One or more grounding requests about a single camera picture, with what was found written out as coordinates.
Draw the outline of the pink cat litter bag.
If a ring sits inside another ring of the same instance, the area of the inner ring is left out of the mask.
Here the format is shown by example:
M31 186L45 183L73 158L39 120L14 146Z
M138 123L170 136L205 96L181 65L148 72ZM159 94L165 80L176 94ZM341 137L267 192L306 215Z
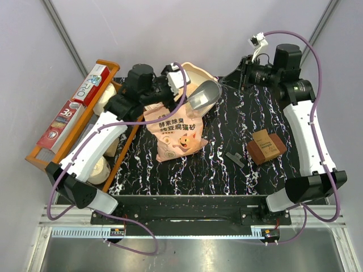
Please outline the pink cat litter bag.
M190 118L186 108L184 104L170 118L146 126L157 138L156 160L160 163L195 154L208 143L202 137L202 118Z

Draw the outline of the grey bag clip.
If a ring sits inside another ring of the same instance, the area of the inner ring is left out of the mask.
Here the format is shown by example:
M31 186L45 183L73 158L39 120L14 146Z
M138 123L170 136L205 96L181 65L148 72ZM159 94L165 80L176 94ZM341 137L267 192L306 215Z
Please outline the grey bag clip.
M241 154L239 154L239 153L235 153L234 155L233 154L231 154L231 153L229 153L229 152L227 152L226 153L226 156L230 159L230 160L232 160L236 165L238 165L240 168L243 168L244 167L244 164L243 164L243 162L242 162L242 156L241 156Z

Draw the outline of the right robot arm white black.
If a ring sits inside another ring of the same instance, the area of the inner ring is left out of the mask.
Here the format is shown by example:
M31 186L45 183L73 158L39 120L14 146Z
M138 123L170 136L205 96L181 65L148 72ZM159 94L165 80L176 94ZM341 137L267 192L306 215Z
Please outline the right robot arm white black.
M300 176L289 178L283 189L269 195L266 205L258 210L258 218L271 224L278 212L331 195L347 181L331 159L313 112L317 98L308 80L300 77L302 52L294 44L276 47L273 63L262 65L259 57L264 45L254 45L253 54L243 57L237 68L222 78L222 83L244 91L251 85L268 87L286 117L296 143Z

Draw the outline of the grey metal scoop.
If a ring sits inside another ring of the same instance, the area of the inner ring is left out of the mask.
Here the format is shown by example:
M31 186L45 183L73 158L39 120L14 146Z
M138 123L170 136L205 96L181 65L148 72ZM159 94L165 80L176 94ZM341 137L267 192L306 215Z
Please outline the grey metal scoop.
M196 111L216 103L220 96L220 85L213 80L207 80L201 83L188 97L188 102L192 109Z

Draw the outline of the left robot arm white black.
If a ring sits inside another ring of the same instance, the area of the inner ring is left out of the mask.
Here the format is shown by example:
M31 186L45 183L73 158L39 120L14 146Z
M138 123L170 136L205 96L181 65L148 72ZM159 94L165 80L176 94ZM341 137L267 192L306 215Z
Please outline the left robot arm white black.
M120 222L123 211L118 201L89 183L88 178L108 147L128 126L146 124L138 120L145 106L162 103L170 111L169 117L175 114L186 93L181 93L178 103L175 97L187 84L187 74L177 62L167 65L160 76L147 64L134 65L79 145L60 163L47 165L45 171L52 184L49 202L53 201L55 193L60 193L79 209L98 210L109 223Z

